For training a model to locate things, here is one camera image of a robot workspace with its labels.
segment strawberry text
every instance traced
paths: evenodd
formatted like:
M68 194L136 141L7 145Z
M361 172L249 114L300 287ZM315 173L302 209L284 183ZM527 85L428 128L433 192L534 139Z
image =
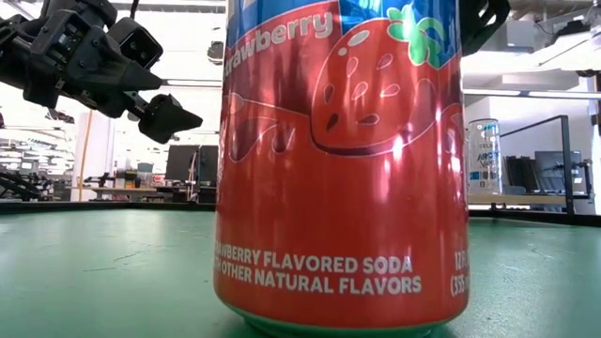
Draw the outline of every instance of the strawberry text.
M217 242L224 278L289 292L380 296L422 292L410 256L329 256L243 248Z
M291 21L287 24L280 24L272 31L262 31L260 28L250 32L241 46L225 61L224 77L228 77L231 72L242 62L253 57L253 55L267 50L271 45L279 45L295 37L306 37L310 32L315 32L316 38L327 38L333 31L333 18L330 12L307 16L301 19Z

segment strawberry soda can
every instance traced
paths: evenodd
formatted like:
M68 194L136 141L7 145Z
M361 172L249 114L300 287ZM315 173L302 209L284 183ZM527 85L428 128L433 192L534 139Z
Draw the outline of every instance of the strawberry soda can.
M219 298L273 336L395 335L468 303L458 8L230 0Z

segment desk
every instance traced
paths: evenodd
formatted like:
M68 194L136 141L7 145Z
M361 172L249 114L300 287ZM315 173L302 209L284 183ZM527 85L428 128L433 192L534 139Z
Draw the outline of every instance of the desk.
M0 235L0 337L266 338L213 292L214 212L26 213ZM599 253L599 228L472 219L470 305L429 338L593 338Z
M565 196L550 195L477 195L468 198L471 205L565 205Z
M157 189L168 189L170 192L157 192ZM84 187L84 190L91 190L96 193L97 198L102 199L104 195L128 195L130 199L142 196L165 196L170 193L185 190L185 187L154 187L154 188L99 188L99 187Z

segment cable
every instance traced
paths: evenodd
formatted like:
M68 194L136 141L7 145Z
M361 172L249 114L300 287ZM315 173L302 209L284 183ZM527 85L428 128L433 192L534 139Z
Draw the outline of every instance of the cable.
M135 12L136 12L136 10L138 10L139 3L140 3L140 0L133 0L131 2L130 18L135 19Z
M589 15L591 15L591 12L592 12L592 11L593 11L593 9L595 9L595 8L597 8L597 6L596 6L595 4L593 4L593 5L592 5L592 6L589 8L589 11L587 11L587 12L586 12L586 15L584 16L584 19L588 19L588 18L589 18Z
M190 167L188 168L188 183L192 182L193 180L193 175L194 175L194 168L196 167L194 165L194 163L196 162L196 152L194 151L194 154L192 156L192 164L190 164ZM192 195L193 195L193 188L191 187L186 187L186 198L188 201L190 201L192 199Z
M538 26L538 27L539 27L539 28L540 28L540 29L541 29L541 30L542 30L544 33L546 33L546 34L549 34L549 35L551 35L551 36L554 36L554 35L555 35L555 34L553 34L553 33L549 33L547 30L545 30L545 28L543 27L543 25L541 25L540 23L538 23L538 22L534 22L534 24L536 24L536 25L537 25L537 26Z
M84 140L84 152L82 154L82 166L79 171L79 201L82 202L83 193L84 193L84 169L85 169L85 155L87 153L87 142L90 138L90 128L92 127L92 115L94 111L90 110L90 114L87 116L87 127L85 128L85 140Z

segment computer monitor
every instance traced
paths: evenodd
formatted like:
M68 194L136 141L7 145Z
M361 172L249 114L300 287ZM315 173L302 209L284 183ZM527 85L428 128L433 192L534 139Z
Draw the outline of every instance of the computer monitor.
M201 146L198 162L198 181L211 187L217 186L218 146Z
M570 153L572 159L572 185L574 192L586 192L584 170L578 166L582 162L579 151ZM545 192L563 192L565 183L563 179L563 152L561 151L536 151L534 152L539 186Z
M165 179L186 181L190 177L190 166L194 152L200 146L169 146Z
M18 167L19 174L28 175L31 173L38 173L39 162L33 160L23 160Z
M152 173L154 169L153 163L140 162L138 163L138 173Z

